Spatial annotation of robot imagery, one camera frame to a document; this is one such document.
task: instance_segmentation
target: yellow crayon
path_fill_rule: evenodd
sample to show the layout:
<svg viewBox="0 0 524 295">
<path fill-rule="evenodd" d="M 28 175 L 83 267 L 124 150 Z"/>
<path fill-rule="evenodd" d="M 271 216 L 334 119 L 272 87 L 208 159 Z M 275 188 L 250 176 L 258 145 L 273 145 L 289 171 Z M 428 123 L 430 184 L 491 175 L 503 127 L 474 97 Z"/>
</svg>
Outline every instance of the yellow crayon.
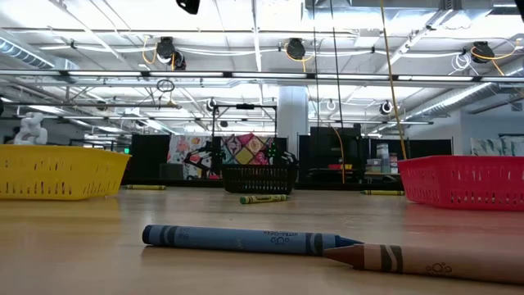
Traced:
<svg viewBox="0 0 524 295">
<path fill-rule="evenodd" d="M 252 204 L 258 202 L 280 202 L 286 201 L 287 195 L 263 195 L 263 196 L 245 196 L 240 197 L 241 204 Z"/>
<path fill-rule="evenodd" d="M 128 184 L 127 189 L 141 189 L 141 190 L 164 190 L 165 185 L 139 185 L 139 184 Z"/>
<path fill-rule="evenodd" d="M 367 195 L 383 195 L 383 196 L 404 196 L 404 191 L 381 191 L 381 190 L 364 190 L 361 193 Z"/>
</svg>

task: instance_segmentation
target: crayon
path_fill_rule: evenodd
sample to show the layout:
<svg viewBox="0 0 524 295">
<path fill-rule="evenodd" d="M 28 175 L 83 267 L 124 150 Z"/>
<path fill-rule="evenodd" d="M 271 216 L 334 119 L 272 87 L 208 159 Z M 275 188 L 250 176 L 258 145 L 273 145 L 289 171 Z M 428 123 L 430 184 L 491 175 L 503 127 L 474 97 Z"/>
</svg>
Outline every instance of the crayon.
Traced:
<svg viewBox="0 0 524 295">
<path fill-rule="evenodd" d="M 524 284 L 522 254 L 364 244 L 326 249 L 324 256 L 356 270 Z"/>
<path fill-rule="evenodd" d="M 322 256 L 324 249 L 361 243 L 336 234 L 218 229 L 178 225 L 148 225 L 143 230 L 142 241 L 145 244 L 164 247 L 311 256 Z"/>
<path fill-rule="evenodd" d="M 384 195 L 384 196 L 404 196 L 404 191 L 381 191 L 381 190 L 364 190 L 360 193 L 366 195 Z"/>
<path fill-rule="evenodd" d="M 245 196 L 240 197 L 241 204 L 252 204 L 260 202 L 280 202 L 286 201 L 288 199 L 287 195 L 265 195 L 265 196 Z"/>
<path fill-rule="evenodd" d="M 140 185 L 140 184 L 128 184 L 127 189 L 141 189 L 141 190 L 164 190 L 165 185 Z"/>
</svg>

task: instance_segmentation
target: black basket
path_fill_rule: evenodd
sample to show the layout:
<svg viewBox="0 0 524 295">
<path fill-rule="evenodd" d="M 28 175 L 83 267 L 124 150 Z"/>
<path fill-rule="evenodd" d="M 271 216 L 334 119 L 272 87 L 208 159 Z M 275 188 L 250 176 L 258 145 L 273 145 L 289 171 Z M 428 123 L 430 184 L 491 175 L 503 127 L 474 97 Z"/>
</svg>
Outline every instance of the black basket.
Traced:
<svg viewBox="0 0 524 295">
<path fill-rule="evenodd" d="M 222 165 L 224 188 L 230 193 L 289 194 L 296 166 Z"/>
</svg>

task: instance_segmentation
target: blue crayon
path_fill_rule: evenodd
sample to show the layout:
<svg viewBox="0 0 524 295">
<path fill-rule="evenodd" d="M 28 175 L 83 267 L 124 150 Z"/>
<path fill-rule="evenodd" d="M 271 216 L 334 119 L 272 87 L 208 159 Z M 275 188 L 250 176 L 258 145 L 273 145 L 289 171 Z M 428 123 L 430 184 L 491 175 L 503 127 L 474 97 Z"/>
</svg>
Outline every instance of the blue crayon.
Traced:
<svg viewBox="0 0 524 295">
<path fill-rule="evenodd" d="M 253 229 L 218 229 L 178 225 L 148 225 L 145 244 L 243 252 L 270 252 L 322 256 L 324 249 L 362 242 L 337 234 L 297 233 Z"/>
</svg>

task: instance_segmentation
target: white statue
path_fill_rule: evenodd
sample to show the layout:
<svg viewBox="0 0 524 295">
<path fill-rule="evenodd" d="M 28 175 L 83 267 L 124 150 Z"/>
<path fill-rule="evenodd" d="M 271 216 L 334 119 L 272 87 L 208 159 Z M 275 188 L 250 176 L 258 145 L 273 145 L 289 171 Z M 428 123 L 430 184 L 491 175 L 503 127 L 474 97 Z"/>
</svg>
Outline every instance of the white statue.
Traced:
<svg viewBox="0 0 524 295">
<path fill-rule="evenodd" d="M 41 144 L 47 143 L 47 130 L 42 128 L 43 114 L 28 112 L 20 123 L 20 132 L 15 136 L 15 144 Z"/>
</svg>

